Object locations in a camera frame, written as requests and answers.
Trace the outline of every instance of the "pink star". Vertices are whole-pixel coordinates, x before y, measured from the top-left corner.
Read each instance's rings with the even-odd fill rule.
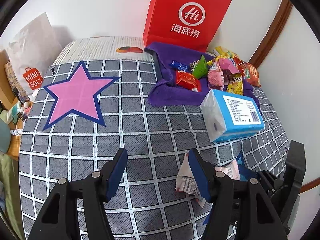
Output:
[[[118,79],[91,77],[81,61],[69,79],[44,87],[55,98],[44,130],[70,113],[105,126],[97,95]]]

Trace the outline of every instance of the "brown wooden trim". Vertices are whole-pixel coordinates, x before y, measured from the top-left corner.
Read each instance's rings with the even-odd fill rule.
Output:
[[[300,189],[300,193],[303,193],[303,192],[305,192],[305,191],[307,191],[309,189],[312,189],[312,188],[314,188],[316,186],[319,186],[319,185],[320,185],[320,177],[315,179],[315,180],[313,180],[313,181],[311,181],[311,182],[309,182],[309,183],[307,183],[307,184],[305,184],[305,185],[303,185],[301,187],[301,189]]]
[[[288,20],[291,9],[292,3],[289,0],[282,0],[278,12],[273,19],[266,36],[264,36],[257,50],[249,60],[249,63],[254,65],[256,68],[260,66],[278,39],[282,29],[285,26],[285,23]]]

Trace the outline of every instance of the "gray checkered tablecloth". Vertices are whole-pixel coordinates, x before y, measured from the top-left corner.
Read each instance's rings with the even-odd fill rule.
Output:
[[[107,217],[117,240],[200,239],[211,205],[176,193],[175,179],[184,154],[196,147],[205,161],[223,165],[243,151],[255,171],[283,178],[289,141],[278,116],[260,88],[265,129],[245,139],[210,143],[199,106],[153,107],[148,93],[157,82],[153,60],[86,61],[91,76],[121,76],[98,100],[106,127],[70,114],[43,130],[54,99],[39,91],[23,129],[20,147],[21,206],[26,237],[57,179],[82,179],[111,160],[119,147],[128,151],[123,179]],[[44,85],[67,79],[78,62],[55,66]],[[82,239],[88,239],[83,203],[78,201]],[[235,234],[230,226],[228,238]]]

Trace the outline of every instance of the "white circle logo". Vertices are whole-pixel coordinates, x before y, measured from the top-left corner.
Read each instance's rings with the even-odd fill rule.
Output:
[[[179,19],[188,26],[197,26],[204,21],[204,8],[196,2],[187,2],[179,9]]]

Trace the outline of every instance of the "purple cloth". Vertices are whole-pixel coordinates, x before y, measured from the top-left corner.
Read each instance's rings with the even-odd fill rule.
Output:
[[[204,55],[207,62],[212,60],[213,57],[193,49],[161,42],[153,42],[146,49],[157,53],[159,68],[162,74],[162,79],[157,82],[149,93],[149,103],[153,106],[199,106],[209,92],[207,78],[200,79],[201,92],[185,89],[176,84],[176,70],[170,67],[169,63],[176,60],[177,62],[189,65],[191,62],[199,60],[201,55]],[[253,87],[246,80],[243,82],[243,92],[244,96],[251,97],[260,109],[259,100],[253,94]]]

